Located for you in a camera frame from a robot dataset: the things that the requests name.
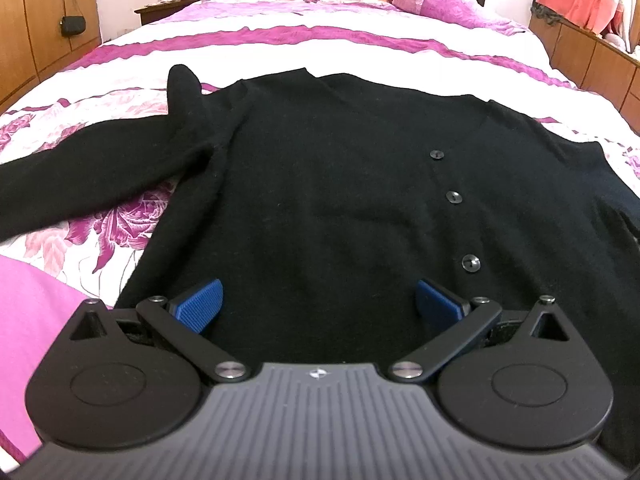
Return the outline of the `light wooden wardrobe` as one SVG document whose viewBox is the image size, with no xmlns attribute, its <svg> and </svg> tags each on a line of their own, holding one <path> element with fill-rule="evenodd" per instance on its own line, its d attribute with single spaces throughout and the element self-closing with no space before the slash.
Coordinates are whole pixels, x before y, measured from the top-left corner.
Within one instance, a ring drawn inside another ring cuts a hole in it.
<svg viewBox="0 0 640 480">
<path fill-rule="evenodd" d="M 63 37 L 65 15 L 82 15 L 86 31 Z M 1 0 L 2 112 L 101 42 L 96 0 Z"/>
</svg>

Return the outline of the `low wooden side cabinet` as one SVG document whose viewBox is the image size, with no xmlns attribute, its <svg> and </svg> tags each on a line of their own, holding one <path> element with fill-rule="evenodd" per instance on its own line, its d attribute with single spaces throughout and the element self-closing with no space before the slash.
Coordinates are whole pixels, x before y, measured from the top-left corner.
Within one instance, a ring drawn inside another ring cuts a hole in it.
<svg viewBox="0 0 640 480">
<path fill-rule="evenodd" d="M 639 134 L 639 61 L 593 32 L 534 0 L 528 28 L 544 45 L 550 65 L 579 89 L 609 100 Z"/>
</svg>

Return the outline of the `dark wooden nightstand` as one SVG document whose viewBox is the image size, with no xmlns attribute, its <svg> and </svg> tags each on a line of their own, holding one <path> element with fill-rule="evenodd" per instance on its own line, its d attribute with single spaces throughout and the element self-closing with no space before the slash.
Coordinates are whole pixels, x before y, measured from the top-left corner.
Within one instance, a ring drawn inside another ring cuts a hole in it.
<svg viewBox="0 0 640 480">
<path fill-rule="evenodd" d="M 171 0 L 149 4 L 143 8 L 134 10 L 134 13 L 140 18 L 141 25 L 151 24 L 168 18 L 182 9 L 201 0 Z"/>
</svg>

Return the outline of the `small black hanging pouch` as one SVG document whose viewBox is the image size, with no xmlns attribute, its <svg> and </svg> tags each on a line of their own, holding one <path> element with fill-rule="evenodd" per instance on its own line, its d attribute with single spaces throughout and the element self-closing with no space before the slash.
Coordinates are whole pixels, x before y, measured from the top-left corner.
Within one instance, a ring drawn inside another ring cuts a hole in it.
<svg viewBox="0 0 640 480">
<path fill-rule="evenodd" d="M 60 21 L 60 32 L 65 38 L 75 37 L 86 31 L 87 22 L 82 15 L 65 15 Z"/>
</svg>

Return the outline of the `black knit cardigan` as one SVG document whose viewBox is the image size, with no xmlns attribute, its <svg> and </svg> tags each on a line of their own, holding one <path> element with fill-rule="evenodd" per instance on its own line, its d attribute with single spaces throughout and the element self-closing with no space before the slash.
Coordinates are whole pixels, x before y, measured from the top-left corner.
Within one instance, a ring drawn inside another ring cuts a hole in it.
<svg viewBox="0 0 640 480">
<path fill-rule="evenodd" d="M 219 280 L 205 336 L 250 365 L 390 364 L 427 341 L 420 278 L 507 308 L 555 296 L 615 391 L 602 446 L 638 464 L 639 200 L 600 144 L 496 102 L 306 70 L 207 94 L 177 65 L 167 101 L 4 164 L 2 237 L 175 181 L 117 303 Z"/>
</svg>

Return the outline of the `pink floral bed quilt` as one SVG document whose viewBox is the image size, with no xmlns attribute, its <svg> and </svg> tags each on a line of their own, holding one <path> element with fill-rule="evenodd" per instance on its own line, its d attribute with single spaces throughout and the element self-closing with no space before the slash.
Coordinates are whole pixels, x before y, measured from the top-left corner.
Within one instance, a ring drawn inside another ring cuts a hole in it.
<svg viewBox="0 0 640 480">
<path fill-rule="evenodd" d="M 602 96 L 552 68 L 528 30 L 468 29 L 374 0 L 204 0 L 94 49 L 1 117 L 4 162 L 52 148 L 79 128 L 166 110 L 182 63 L 205 91 L 306 68 L 348 73 L 436 96 L 494 100 L 576 142 L 600 143 L 612 169 L 639 185 L 639 139 Z M 1 445 L 17 462 L 39 448 L 24 405 L 30 375 L 73 304 L 114 304 L 162 214 L 169 188 L 68 226 L 1 246 Z"/>
</svg>

